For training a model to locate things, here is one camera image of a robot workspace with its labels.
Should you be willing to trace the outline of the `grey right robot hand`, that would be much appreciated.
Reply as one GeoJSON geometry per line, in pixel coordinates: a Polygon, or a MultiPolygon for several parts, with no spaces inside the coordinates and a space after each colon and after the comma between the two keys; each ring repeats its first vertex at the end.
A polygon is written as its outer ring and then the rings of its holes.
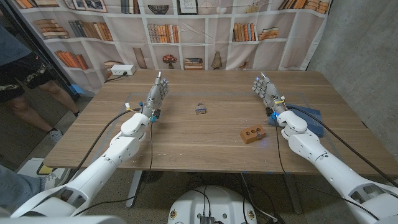
{"type": "Polygon", "coordinates": [[[252,90],[260,97],[266,108],[272,109],[276,116],[287,110],[284,97],[265,73],[262,72],[260,77],[256,77],[252,90]]]}

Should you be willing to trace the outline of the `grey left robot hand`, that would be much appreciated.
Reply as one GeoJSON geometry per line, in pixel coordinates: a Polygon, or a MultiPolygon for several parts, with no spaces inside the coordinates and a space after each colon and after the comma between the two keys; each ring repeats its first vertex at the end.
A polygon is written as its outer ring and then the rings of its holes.
{"type": "Polygon", "coordinates": [[[162,72],[159,72],[154,85],[147,94],[141,113],[148,118],[151,117],[153,112],[161,107],[162,101],[168,92],[169,82],[162,78],[162,72]]]}

